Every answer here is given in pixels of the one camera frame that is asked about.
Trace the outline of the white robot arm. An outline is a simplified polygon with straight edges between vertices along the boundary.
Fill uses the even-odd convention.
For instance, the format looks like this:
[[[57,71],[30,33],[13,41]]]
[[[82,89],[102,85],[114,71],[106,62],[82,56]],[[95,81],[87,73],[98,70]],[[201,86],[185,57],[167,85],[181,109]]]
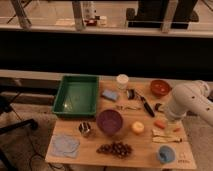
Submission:
[[[179,121],[191,111],[213,127],[213,102],[208,99],[209,95],[209,85],[201,80],[176,85],[164,106],[166,118],[169,121]]]

